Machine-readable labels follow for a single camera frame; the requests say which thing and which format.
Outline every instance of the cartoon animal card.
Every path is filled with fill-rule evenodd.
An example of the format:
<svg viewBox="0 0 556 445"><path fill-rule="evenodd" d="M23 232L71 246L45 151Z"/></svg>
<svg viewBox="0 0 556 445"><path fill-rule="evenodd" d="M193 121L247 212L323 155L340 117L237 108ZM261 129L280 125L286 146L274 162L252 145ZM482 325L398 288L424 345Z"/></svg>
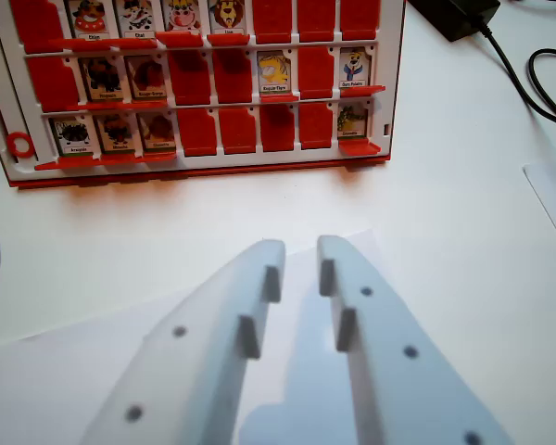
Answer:
<svg viewBox="0 0 556 445"><path fill-rule="evenodd" d="M90 156L94 153L93 141L82 120L73 116L50 120L57 149L62 156Z"/></svg>
<svg viewBox="0 0 556 445"><path fill-rule="evenodd" d="M175 150L175 133L169 114L141 113L138 121L146 151Z"/></svg>
<svg viewBox="0 0 556 445"><path fill-rule="evenodd" d="M133 153L132 127L130 118L121 114L106 114L95 117L104 153Z"/></svg>
<svg viewBox="0 0 556 445"><path fill-rule="evenodd" d="M200 33L200 9L197 0L162 0L165 31Z"/></svg>
<svg viewBox="0 0 556 445"><path fill-rule="evenodd" d="M167 97L163 66L158 57L127 56L128 77L134 99L163 99Z"/></svg>
<svg viewBox="0 0 556 445"><path fill-rule="evenodd" d="M340 88L366 86L371 79L371 57L364 48L342 48L340 51Z"/></svg>
<svg viewBox="0 0 556 445"><path fill-rule="evenodd" d="M91 100L123 99L118 69L106 57L81 58L79 61Z"/></svg>
<svg viewBox="0 0 556 445"><path fill-rule="evenodd" d="M245 34L245 0L208 0L213 34Z"/></svg>
<svg viewBox="0 0 556 445"><path fill-rule="evenodd" d="M290 93L290 60L282 51L258 52L259 93Z"/></svg>
<svg viewBox="0 0 556 445"><path fill-rule="evenodd" d="M69 0L69 21L74 37L85 40L109 38L105 7L97 0Z"/></svg>
<svg viewBox="0 0 556 445"><path fill-rule="evenodd" d="M155 21L151 0L116 0L115 7L121 37L130 39L155 38Z"/></svg>
<svg viewBox="0 0 556 445"><path fill-rule="evenodd" d="M369 110L361 102L340 103L337 109L338 139L366 137Z"/></svg>

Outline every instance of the white table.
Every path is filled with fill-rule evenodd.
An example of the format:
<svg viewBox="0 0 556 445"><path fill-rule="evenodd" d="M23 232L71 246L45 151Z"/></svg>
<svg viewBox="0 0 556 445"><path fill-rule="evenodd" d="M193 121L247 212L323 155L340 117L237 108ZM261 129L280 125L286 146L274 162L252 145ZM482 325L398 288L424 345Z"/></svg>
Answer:
<svg viewBox="0 0 556 445"><path fill-rule="evenodd" d="M490 27L526 82L556 5L522 3ZM538 73L556 97L556 60ZM392 285L509 433L556 443L556 232L522 172L554 150L483 38L449 44L408 5L385 166L34 191L0 166L0 343L195 286L261 238L295 251L372 227Z"/></svg>

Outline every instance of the red ring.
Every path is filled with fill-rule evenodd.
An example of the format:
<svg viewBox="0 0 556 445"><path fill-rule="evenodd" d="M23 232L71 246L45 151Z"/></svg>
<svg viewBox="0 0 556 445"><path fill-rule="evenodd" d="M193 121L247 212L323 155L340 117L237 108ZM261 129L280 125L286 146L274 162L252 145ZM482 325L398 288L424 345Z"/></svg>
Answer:
<svg viewBox="0 0 556 445"><path fill-rule="evenodd" d="M29 149L27 151L19 151L17 149L17 145L15 144L17 139L24 139L27 144L29 144ZM6 138L6 147L8 148L8 151L17 158L30 158L35 154L35 146L33 145L31 137L23 132L14 132L9 134Z"/></svg>

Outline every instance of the guess who game board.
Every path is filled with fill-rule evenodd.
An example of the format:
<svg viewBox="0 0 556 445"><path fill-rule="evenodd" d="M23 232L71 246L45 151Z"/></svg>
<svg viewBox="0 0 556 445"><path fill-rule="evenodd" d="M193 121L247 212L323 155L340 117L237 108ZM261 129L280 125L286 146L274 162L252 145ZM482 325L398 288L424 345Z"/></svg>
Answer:
<svg viewBox="0 0 556 445"><path fill-rule="evenodd" d="M390 158L403 0L0 0L13 186Z"/></svg>

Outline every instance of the black power adapter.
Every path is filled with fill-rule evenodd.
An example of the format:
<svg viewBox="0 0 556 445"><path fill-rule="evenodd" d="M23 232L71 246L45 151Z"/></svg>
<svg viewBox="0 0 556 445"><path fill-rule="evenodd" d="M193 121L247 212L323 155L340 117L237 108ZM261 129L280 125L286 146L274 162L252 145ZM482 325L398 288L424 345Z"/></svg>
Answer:
<svg viewBox="0 0 556 445"><path fill-rule="evenodd" d="M477 24L488 23L500 7L499 0L409 1L450 42L480 32Z"/></svg>

